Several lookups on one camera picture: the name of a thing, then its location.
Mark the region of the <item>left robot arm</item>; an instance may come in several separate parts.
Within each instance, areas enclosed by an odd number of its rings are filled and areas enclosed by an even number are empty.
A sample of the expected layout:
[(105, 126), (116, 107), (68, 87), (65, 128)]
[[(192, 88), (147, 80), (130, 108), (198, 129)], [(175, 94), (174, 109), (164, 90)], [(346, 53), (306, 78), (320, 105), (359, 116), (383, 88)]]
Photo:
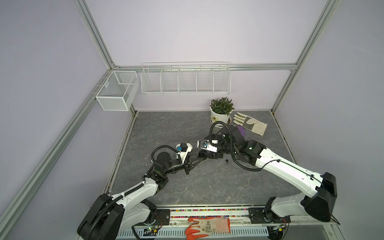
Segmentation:
[(157, 206), (148, 200), (168, 183), (168, 175), (190, 171), (207, 159), (202, 152), (193, 155), (193, 146), (181, 143), (175, 148), (162, 145), (151, 153), (152, 166), (142, 180), (119, 194), (100, 195), (80, 223), (77, 234), (84, 240), (114, 240), (118, 234), (140, 223), (156, 220)]

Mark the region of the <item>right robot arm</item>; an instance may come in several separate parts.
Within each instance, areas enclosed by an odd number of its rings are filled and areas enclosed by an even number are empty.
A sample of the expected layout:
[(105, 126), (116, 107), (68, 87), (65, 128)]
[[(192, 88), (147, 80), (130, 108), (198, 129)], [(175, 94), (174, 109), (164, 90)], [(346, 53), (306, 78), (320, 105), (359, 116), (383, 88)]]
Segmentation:
[(245, 139), (243, 130), (218, 122), (221, 129), (213, 134), (210, 129), (205, 140), (197, 143), (200, 153), (209, 159), (230, 155), (234, 163), (250, 172), (268, 171), (300, 190), (297, 195), (271, 197), (263, 209), (269, 223), (286, 220), (290, 216), (310, 216), (330, 222), (337, 199), (336, 177), (328, 172), (319, 174), (284, 159), (264, 144)]

